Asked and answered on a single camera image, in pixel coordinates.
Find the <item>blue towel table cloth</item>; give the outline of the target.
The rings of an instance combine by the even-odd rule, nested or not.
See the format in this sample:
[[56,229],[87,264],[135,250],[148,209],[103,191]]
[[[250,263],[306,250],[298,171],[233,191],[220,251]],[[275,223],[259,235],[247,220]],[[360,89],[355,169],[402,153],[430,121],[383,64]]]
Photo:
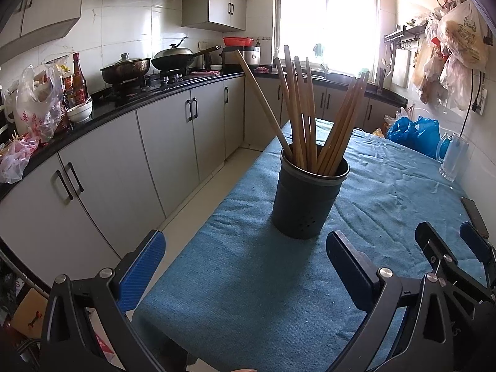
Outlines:
[[271,220],[281,146],[273,141],[136,308],[132,324],[156,356],[174,342],[220,371],[324,371],[358,329],[326,254],[339,230],[374,264],[418,278],[430,265],[414,239],[428,222],[460,267],[484,281],[459,235],[463,190],[428,156],[355,131],[351,168],[320,234],[288,238]]

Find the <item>clear glass mug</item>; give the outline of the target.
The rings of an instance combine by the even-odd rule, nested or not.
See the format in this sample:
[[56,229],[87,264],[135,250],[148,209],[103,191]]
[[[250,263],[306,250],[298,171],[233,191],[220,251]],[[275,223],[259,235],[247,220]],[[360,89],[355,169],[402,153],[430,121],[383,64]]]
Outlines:
[[456,180],[469,143],[457,134],[444,134],[436,148],[436,160],[441,164],[440,174],[450,182]]

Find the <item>window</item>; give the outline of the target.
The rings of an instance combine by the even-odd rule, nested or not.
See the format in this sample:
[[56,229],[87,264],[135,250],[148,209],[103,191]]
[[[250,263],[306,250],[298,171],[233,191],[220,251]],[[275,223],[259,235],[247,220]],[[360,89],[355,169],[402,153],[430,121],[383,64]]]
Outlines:
[[319,71],[356,76],[378,68],[378,0],[276,0],[275,49]]

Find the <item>wok with lid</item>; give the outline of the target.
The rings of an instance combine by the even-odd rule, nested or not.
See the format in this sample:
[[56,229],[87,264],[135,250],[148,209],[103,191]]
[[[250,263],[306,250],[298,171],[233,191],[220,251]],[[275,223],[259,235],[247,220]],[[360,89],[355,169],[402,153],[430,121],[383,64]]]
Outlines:
[[221,45],[214,45],[205,50],[193,52],[191,49],[182,46],[182,42],[187,38],[187,35],[184,36],[178,43],[171,44],[168,49],[159,51],[154,56],[150,62],[156,70],[162,72],[186,70],[195,58],[219,51],[222,48]]

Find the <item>white plastic bag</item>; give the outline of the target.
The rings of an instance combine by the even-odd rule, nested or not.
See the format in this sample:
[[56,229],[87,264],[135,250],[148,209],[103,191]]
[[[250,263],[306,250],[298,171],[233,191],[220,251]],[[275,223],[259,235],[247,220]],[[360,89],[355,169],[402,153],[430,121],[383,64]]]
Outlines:
[[63,82],[56,65],[34,74],[33,65],[2,93],[6,109],[13,114],[18,135],[29,134],[41,143],[49,142],[62,120]]

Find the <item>red basin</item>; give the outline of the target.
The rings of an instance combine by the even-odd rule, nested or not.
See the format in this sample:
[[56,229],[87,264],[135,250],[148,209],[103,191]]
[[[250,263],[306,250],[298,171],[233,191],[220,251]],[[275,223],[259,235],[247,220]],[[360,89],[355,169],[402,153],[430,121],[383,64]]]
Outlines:
[[223,42],[226,47],[230,47],[230,46],[250,47],[253,45],[254,39],[251,37],[227,36],[227,37],[223,37]]

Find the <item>wooden chopstick bundle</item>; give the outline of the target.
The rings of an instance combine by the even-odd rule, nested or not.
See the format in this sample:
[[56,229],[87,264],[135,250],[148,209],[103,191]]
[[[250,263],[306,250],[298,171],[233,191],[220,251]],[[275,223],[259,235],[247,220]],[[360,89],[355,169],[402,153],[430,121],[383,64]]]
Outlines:
[[369,77],[369,71],[365,71],[361,74],[361,78],[356,83],[355,91],[353,92],[352,100],[349,104],[349,110],[346,115],[346,120],[344,126],[342,127],[339,137],[337,139],[337,144],[334,146],[333,152],[331,154],[328,175],[333,176],[342,160],[346,146],[352,135],[352,129],[354,128],[354,123],[356,121],[356,115],[363,98],[364,92],[366,90],[366,83]]
[[287,79],[286,77],[284,76],[284,70],[282,68],[282,65],[281,65],[281,60],[279,57],[275,57],[274,58],[274,64],[276,65],[276,68],[277,68],[277,73],[278,73],[278,76],[279,76],[279,80],[280,80],[280,83],[281,83],[281,89],[282,89],[282,95],[283,95],[283,99],[284,99],[284,102],[286,103],[286,110],[287,110],[287,115],[288,115],[288,119],[290,121],[290,124],[291,124],[291,129],[292,129],[292,137],[293,137],[293,164],[295,164],[296,166],[299,166],[299,154],[297,152],[297,143],[295,141],[295,127],[296,127],[296,122],[295,120],[293,119],[293,105],[291,103],[291,100],[290,100],[290,97],[289,97],[289,89],[288,89],[288,85],[287,85]]
[[294,65],[297,74],[299,105],[301,108],[300,112],[303,117],[303,131],[304,131],[307,170],[313,171],[314,166],[312,162],[312,141],[311,141],[312,127],[310,125],[310,105],[308,99],[308,84],[304,80],[302,65],[298,56],[294,57]]
[[357,107],[366,89],[368,76],[369,71],[363,72],[360,78],[353,79],[348,87],[345,99],[338,111],[337,120],[334,122],[325,147],[320,154],[322,160],[320,170],[326,176],[334,175],[342,160],[355,122]]
[[346,115],[349,110],[349,104],[352,100],[353,92],[355,91],[357,84],[357,79],[353,78],[351,84],[348,86],[348,89],[346,91],[346,96],[343,100],[343,103],[341,104],[340,110],[338,111],[337,119],[333,124],[333,127],[330,131],[330,134],[325,142],[324,147],[320,151],[319,157],[318,157],[318,173],[320,175],[326,175],[326,166],[329,161],[328,156],[330,155],[330,152],[334,149],[334,146],[337,144],[337,139],[339,137],[339,133],[344,126],[344,122],[346,120]]
[[307,74],[307,108],[308,108],[308,153],[309,153],[309,170],[312,173],[317,171],[317,147],[315,131],[315,105],[314,105],[314,86],[312,81],[312,71],[309,58],[306,58]]

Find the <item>long wooden chopstick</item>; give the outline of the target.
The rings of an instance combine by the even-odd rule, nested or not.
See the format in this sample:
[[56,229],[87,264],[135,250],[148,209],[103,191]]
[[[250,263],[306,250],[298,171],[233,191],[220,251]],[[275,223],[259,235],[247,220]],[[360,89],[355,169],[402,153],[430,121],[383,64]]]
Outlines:
[[291,114],[291,124],[292,124],[292,135],[293,135],[293,155],[294,163],[299,168],[306,169],[306,155],[303,152],[304,141],[303,141],[303,126],[301,112],[299,111],[298,101],[299,95],[295,84],[295,75],[293,62],[290,54],[290,49],[288,45],[283,46],[285,55],[285,64],[287,71],[287,85],[288,85],[288,95],[289,102],[291,103],[288,112]]

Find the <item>black smartphone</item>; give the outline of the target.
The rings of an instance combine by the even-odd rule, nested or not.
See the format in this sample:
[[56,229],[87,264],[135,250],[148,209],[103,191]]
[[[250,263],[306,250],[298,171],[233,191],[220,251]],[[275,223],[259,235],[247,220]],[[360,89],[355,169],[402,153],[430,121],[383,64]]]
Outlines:
[[483,221],[483,217],[479,212],[477,205],[474,200],[469,199],[467,197],[462,197],[461,202],[467,212],[467,215],[470,218],[470,222],[475,227],[477,232],[485,239],[489,239],[489,230],[485,222]]

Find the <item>white ceramic bowl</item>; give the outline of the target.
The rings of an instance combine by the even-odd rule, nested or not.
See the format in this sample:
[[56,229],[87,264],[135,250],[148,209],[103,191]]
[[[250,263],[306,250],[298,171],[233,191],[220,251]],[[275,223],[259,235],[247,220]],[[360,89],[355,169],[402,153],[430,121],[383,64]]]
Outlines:
[[78,104],[66,111],[67,117],[72,123],[80,123],[89,119],[92,114],[92,97],[85,103]]

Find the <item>black utensil holder cup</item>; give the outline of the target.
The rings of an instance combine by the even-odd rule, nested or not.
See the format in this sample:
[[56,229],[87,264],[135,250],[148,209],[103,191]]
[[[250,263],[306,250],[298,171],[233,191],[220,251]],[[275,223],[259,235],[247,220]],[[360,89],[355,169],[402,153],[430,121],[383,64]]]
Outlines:
[[315,238],[320,234],[341,185],[350,173],[350,166],[346,160],[341,160],[337,173],[325,176],[295,166],[283,152],[280,160],[272,223],[289,238]]

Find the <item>wooden chopstick single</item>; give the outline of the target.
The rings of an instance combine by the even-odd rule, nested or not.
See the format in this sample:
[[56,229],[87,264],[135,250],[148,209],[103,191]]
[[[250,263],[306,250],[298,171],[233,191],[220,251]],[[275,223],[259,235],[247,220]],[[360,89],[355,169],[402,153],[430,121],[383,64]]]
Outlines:
[[264,111],[264,114],[267,117],[267,121],[270,124],[272,130],[274,131],[277,139],[279,140],[279,143],[281,144],[281,147],[282,147],[285,155],[287,156],[287,158],[289,160],[291,160],[293,158],[293,152],[290,149],[290,147],[287,143],[287,140],[281,131],[281,127],[280,127],[278,121],[276,120],[274,112],[272,111],[263,91],[261,90],[261,88],[257,82],[257,80],[255,79],[255,76],[251,72],[249,65],[247,65],[241,52],[239,50],[236,50],[234,52],[234,55],[235,55],[239,65],[241,66],[244,74],[246,75],[246,79],[249,82],[253,92],[255,93],[255,96],[261,105],[262,111]]

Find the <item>gas stove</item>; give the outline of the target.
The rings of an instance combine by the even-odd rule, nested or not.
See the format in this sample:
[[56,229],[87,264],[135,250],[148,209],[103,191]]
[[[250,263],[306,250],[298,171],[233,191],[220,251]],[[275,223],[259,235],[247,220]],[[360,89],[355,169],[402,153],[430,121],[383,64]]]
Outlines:
[[193,79],[193,75],[186,69],[175,71],[160,71],[120,84],[112,85],[102,92],[104,99],[130,100],[156,90],[167,89]]

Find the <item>silver rice cooker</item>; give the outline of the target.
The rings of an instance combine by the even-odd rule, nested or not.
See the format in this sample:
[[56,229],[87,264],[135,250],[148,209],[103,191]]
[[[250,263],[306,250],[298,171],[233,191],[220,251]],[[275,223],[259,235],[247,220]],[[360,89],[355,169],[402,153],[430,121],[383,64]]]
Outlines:
[[261,49],[259,46],[226,46],[222,52],[223,65],[238,65],[236,51],[243,56],[247,65],[259,65]]

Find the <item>dark sauce bottle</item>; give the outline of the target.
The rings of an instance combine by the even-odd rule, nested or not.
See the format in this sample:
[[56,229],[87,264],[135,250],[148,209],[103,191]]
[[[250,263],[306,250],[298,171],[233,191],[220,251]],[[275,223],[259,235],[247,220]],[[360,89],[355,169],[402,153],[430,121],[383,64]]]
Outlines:
[[84,104],[88,99],[88,92],[86,88],[86,79],[82,73],[80,55],[78,52],[73,54],[73,65],[74,72],[72,78],[72,89],[74,101],[76,105]]

